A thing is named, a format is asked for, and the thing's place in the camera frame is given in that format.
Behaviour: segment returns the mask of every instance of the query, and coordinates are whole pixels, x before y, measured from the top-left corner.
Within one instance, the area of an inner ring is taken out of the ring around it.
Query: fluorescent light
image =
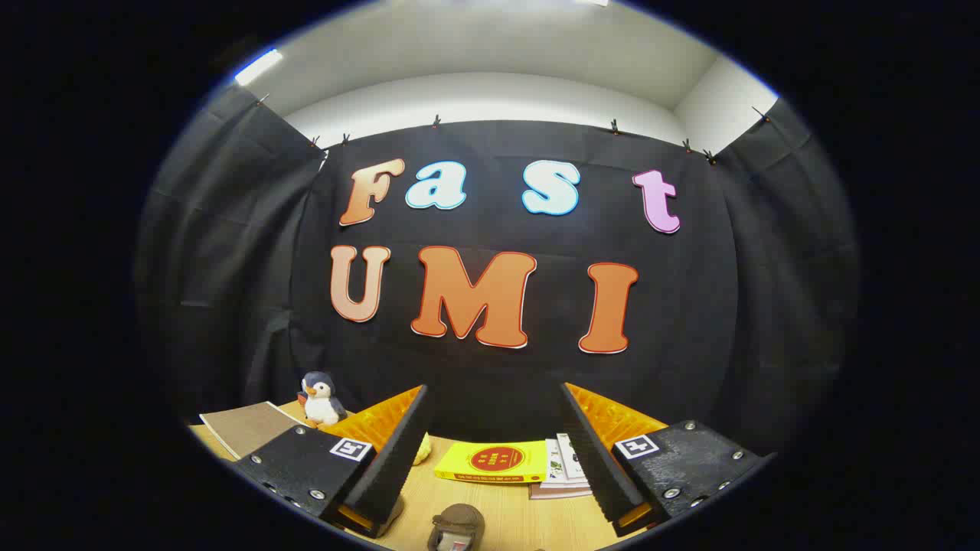
[[[252,65],[243,69],[241,73],[235,75],[235,80],[238,80],[238,83],[244,86],[252,80],[255,80],[255,77],[264,73],[266,69],[278,63],[280,59],[282,59],[282,54],[273,48],[261,58],[252,62]]]

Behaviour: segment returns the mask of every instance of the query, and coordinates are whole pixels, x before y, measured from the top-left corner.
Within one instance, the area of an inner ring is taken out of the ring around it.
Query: red circle label
[[[511,446],[483,448],[469,458],[469,465],[478,471],[499,473],[508,471],[524,461],[524,454]]]

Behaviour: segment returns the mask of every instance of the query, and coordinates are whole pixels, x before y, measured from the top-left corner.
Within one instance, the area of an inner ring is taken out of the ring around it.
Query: orange letter
[[[375,203],[384,200],[384,196],[388,193],[388,184],[391,183],[391,176],[400,175],[404,171],[405,161],[395,159],[353,173],[351,179],[354,181],[354,187],[351,189],[351,200],[347,204],[347,212],[340,217],[340,225],[354,225],[370,220],[370,217],[374,216],[374,209],[370,207],[370,198],[374,197]]]
[[[358,256],[358,250],[346,245],[337,245],[330,250],[333,270],[330,272],[330,303],[337,314],[351,322],[366,322],[374,317],[377,304],[381,300],[381,268],[391,258],[387,247],[368,247],[364,257],[367,262],[365,277],[365,297],[361,302],[351,300],[347,292],[351,263]]]
[[[629,286],[640,278],[630,266],[601,262],[589,267],[589,277],[596,282],[589,332],[578,339],[578,349],[589,354],[615,354],[629,345],[622,334],[626,323]]]
[[[498,253],[487,265],[476,285],[469,283],[460,253],[453,247],[425,247],[418,251],[425,264],[425,284],[418,318],[412,331],[440,337],[446,334],[442,305],[456,338],[466,338],[486,308],[483,327],[476,340],[488,346],[523,348],[527,335],[520,330],[524,311],[524,286],[538,261],[524,253]]]

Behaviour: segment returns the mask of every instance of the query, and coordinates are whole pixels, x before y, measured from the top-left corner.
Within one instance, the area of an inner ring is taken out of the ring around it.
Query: stack of papers
[[[556,438],[545,439],[545,444],[548,446],[548,477],[541,483],[530,485],[530,499],[592,495],[568,435],[560,432]]]

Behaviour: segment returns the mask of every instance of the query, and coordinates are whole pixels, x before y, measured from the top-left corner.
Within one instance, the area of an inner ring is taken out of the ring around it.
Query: clip
[[[760,116],[760,117],[762,117],[762,120],[763,120],[764,122],[766,122],[766,123],[769,123],[769,122],[771,122],[771,119],[770,119],[770,118],[769,118],[768,116],[766,116],[766,115],[763,115],[763,114],[762,114],[762,111],[760,111],[760,110],[758,110],[758,109],[756,109],[755,107],[753,107],[753,108],[752,108],[752,110],[753,110],[753,111],[755,111],[756,113],[759,113],[759,116]]]

